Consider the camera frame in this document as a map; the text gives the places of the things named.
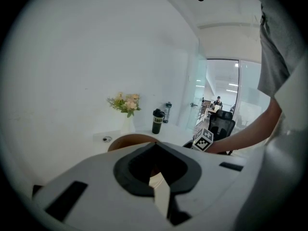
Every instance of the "desk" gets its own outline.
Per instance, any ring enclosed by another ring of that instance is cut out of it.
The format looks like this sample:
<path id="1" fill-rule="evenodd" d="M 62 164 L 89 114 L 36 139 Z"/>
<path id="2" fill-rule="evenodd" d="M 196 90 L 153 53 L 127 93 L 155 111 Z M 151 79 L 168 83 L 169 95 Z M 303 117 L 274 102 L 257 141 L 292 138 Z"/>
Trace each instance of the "desk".
<path id="1" fill-rule="evenodd" d="M 212 113 L 212 114 L 215 114 L 216 111 L 217 111 L 217 110 L 212 110 L 212 109 L 210 109 L 210 108 L 206 108 L 206 110 L 205 110 L 205 115 L 204 115 L 204 116 L 207 117 L 207 113 L 208 113 L 208 112 L 210 112 L 210 113 Z"/>
<path id="2" fill-rule="evenodd" d="M 137 128 L 134 134 L 144 134 L 158 139 L 161 142 L 168 142 L 174 145 L 183 146 L 188 141 L 193 139 L 193 133 L 185 131 L 178 126 L 170 123 L 163 123 L 159 134 L 153 134 L 152 128 L 141 127 Z M 103 142 L 103 138 L 109 136 L 112 140 L 108 143 Z M 108 152 L 109 146 L 118 138 L 123 136 L 120 131 L 110 131 L 105 133 L 96 133 L 93 135 L 93 152 L 92 155 Z"/>

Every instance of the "ceiling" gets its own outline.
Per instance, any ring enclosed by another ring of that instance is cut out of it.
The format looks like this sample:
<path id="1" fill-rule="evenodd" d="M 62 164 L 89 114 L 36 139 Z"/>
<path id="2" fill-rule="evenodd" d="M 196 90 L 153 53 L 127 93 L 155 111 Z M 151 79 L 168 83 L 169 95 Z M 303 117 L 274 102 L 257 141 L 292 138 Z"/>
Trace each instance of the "ceiling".
<path id="1" fill-rule="evenodd" d="M 198 27 L 215 24 L 254 24 L 261 19 L 258 0 L 182 0 Z"/>
<path id="2" fill-rule="evenodd" d="M 238 61 L 232 60 L 208 60 L 207 66 L 215 69 L 216 91 L 218 90 L 234 90 L 238 87 L 229 84 L 238 84 L 239 68 L 235 67 Z"/>

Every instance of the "black rectangular slot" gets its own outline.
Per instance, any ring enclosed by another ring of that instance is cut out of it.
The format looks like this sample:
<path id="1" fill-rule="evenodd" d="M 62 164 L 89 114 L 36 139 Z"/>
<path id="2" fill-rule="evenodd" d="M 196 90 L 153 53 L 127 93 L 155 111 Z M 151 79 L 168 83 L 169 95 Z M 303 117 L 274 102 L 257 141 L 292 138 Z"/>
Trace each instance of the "black rectangular slot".
<path id="1" fill-rule="evenodd" d="M 57 220 L 63 221 L 87 186 L 83 182 L 74 181 L 45 211 Z"/>
<path id="2" fill-rule="evenodd" d="M 239 171 L 239 172 L 241 172 L 243 169 L 243 166 L 226 163 L 226 162 L 221 163 L 219 166 L 226 167 L 228 169 L 232 169 L 232 170 Z"/>

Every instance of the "black mesh chair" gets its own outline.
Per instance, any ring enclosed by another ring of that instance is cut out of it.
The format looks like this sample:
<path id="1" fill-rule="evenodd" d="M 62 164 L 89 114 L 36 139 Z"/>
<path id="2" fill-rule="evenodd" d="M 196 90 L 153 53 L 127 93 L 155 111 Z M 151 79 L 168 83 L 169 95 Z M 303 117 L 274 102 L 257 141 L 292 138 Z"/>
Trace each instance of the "black mesh chair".
<path id="1" fill-rule="evenodd" d="M 214 141 L 219 141 L 231 135 L 235 126 L 235 121 L 232 120 L 232 117 L 232 112 L 223 110 L 217 110 L 214 115 L 211 115 L 208 130 L 214 134 Z"/>

